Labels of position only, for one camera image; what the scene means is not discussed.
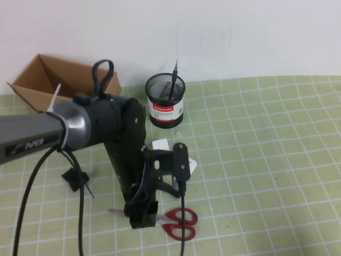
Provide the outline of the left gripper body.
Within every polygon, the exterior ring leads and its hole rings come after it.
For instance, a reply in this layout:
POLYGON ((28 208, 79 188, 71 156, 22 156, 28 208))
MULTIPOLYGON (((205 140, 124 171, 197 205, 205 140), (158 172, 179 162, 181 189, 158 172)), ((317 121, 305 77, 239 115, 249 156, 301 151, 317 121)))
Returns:
POLYGON ((150 202, 158 202, 156 191, 159 188, 159 183, 159 178, 144 177, 124 185, 124 215, 148 214, 150 202))

